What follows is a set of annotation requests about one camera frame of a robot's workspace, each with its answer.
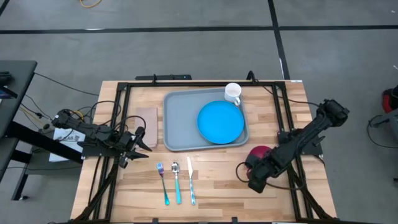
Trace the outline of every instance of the fork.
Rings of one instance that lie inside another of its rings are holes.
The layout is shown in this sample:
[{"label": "fork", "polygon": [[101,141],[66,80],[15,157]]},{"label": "fork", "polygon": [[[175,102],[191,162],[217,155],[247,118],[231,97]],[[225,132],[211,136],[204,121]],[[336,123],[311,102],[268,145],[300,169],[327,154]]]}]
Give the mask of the fork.
[{"label": "fork", "polygon": [[166,186],[164,185],[164,179],[163,179],[164,169],[163,169],[163,165],[161,162],[157,163],[157,171],[159,171],[159,175],[162,178],[163,191],[164,191],[164,203],[166,205],[170,205],[169,197],[167,196],[167,192],[166,192]]}]

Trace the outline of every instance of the utensil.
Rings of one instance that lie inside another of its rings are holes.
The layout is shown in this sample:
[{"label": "utensil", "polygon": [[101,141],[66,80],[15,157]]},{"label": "utensil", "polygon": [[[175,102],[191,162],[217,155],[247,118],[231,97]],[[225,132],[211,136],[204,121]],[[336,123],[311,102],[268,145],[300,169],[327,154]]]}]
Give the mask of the utensil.
[{"label": "utensil", "polygon": [[239,106],[241,104],[241,100],[239,99],[241,93],[242,88],[240,85],[236,83],[230,83],[225,87],[224,98],[226,101],[229,101],[231,103],[234,103],[236,106]]},{"label": "utensil", "polygon": [[189,173],[189,187],[191,189],[191,203],[192,205],[195,205],[195,195],[193,194],[193,181],[192,181],[193,169],[192,169],[191,159],[189,158],[189,156],[187,157],[187,161],[188,161],[188,173]]},{"label": "utensil", "polygon": [[157,163],[157,171],[159,171],[159,175],[162,177],[162,184],[163,184],[163,191],[164,191],[164,203],[166,205],[170,205],[169,197],[167,196],[167,192],[166,192],[166,186],[164,185],[164,179],[163,179],[164,169],[163,169],[163,164],[161,162]]},{"label": "utensil", "polygon": [[209,142],[227,144],[237,139],[244,127],[238,107],[224,100],[206,104],[198,114],[198,129]]},{"label": "utensil", "polygon": [[178,184],[178,173],[180,172],[180,166],[178,163],[173,162],[172,171],[175,174],[175,194],[177,198],[177,204],[181,204],[180,185]]}]

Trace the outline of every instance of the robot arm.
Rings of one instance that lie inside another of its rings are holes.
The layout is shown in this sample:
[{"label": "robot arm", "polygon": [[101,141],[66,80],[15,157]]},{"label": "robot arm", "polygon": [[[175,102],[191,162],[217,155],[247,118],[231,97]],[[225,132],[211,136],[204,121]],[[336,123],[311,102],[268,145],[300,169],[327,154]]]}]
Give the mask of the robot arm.
[{"label": "robot arm", "polygon": [[70,110],[61,110],[55,115],[52,124],[57,128],[72,128],[86,135],[84,142],[78,144],[82,147],[95,147],[113,151],[114,156],[120,156],[119,166],[126,168],[127,160],[146,158],[147,155],[136,152],[136,146],[147,151],[152,151],[142,142],[145,135],[145,129],[138,127],[134,134],[126,131],[120,133],[115,128],[107,125],[87,124],[81,119],[72,117]]},{"label": "robot arm", "polygon": [[249,188],[261,193],[269,177],[276,178],[283,173],[304,146],[329,127],[341,126],[348,118],[349,111],[335,100],[325,100],[317,109],[317,117],[301,132],[294,132],[289,141],[265,154],[262,158],[249,154],[246,166],[249,168]]}]

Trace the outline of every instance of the plastic tray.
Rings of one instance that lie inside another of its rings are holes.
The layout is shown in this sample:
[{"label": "plastic tray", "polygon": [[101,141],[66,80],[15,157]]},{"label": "plastic tray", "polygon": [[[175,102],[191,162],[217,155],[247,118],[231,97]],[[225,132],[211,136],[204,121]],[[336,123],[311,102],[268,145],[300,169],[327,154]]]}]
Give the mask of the plastic tray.
[{"label": "plastic tray", "polygon": [[242,134],[235,141],[229,144],[214,144],[207,141],[197,128],[199,111],[209,102],[224,100],[224,89],[174,91],[165,95],[163,100],[163,141],[167,149],[190,151],[241,146],[249,140],[242,96],[239,109],[244,118],[244,127]]}]

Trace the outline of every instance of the knife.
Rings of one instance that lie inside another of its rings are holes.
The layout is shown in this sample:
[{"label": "knife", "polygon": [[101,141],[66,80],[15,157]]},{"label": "knife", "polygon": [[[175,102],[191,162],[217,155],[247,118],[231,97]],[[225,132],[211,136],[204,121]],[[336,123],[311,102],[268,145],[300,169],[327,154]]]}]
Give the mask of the knife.
[{"label": "knife", "polygon": [[192,181],[193,169],[192,169],[191,159],[189,158],[189,156],[187,157],[187,161],[188,161],[188,172],[189,172],[189,186],[191,189],[191,203],[192,205],[195,205],[195,195],[193,194],[193,181]]}]

